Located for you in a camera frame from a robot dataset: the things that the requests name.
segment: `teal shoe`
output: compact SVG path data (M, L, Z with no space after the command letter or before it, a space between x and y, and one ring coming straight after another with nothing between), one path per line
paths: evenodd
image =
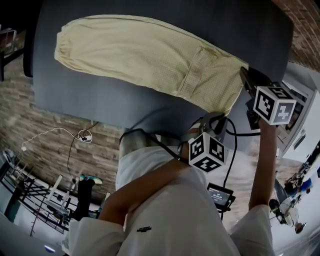
M79 181L83 181L83 180L85 180L85 179L86 179L86 176L85 176L85 175L83 175L83 174L81 174L79 178L80 178L80 179L79 179Z
M102 179L98 177L88 176L88 179L93 180L95 184L102 184Z

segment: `white cable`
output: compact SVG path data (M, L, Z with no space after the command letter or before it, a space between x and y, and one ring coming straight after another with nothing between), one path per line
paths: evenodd
M68 131L67 129L62 128L62 127L56 127L56 128L51 129L51 130L47 130L47 131L45 131L45 132L41 132L41 133L33 136L31 139L28 139L27 141L23 142L22 145L21 145L21 149L22 149L23 151L25 151L25 150L26 150L26 148L24 149L24 144L25 144L25 143L28 143L28 142L32 141L33 139L35 139L36 137L38 137L38 136L40 136L40 135L43 135L43 134L46 134L46 133L49 133L49 132L53 132L54 130L64 130L64 131L66 131L68 134L70 134L73 138L75 138L76 140L81 141L81 142L84 142L84 143L91 143L91 142L93 141L92 133L91 133L89 130L87 130L87 129L80 130L80 131L78 132L78 134L77 134L76 136L74 136L74 135L73 135L70 131ZM82 139L83 137L86 138L86 136L81 136L81 135L80 135L80 133L81 133L81 132L84 132L84 131L87 131L87 132L90 134L90 138L89 138L88 141Z

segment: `brick wall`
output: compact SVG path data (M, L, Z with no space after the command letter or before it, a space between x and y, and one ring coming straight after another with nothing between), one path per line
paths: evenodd
M320 9L314 0L272 0L293 21L289 61L320 72Z

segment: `small screen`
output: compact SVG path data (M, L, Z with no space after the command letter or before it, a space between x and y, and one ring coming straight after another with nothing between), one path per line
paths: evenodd
M209 194L210 196L213 198L213 201L215 204L221 205L221 206L225 206L230 194L216 190L214 188L209 188Z

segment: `shirt logo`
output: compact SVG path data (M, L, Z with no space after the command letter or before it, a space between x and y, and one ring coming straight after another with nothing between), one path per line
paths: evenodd
M151 230L151 227L150 227L150 226L146 226L146 227L141 227L141 228L139 228L139 229L137 230L137 232L143 233L143 232L147 232L147 231L149 231L149 230Z

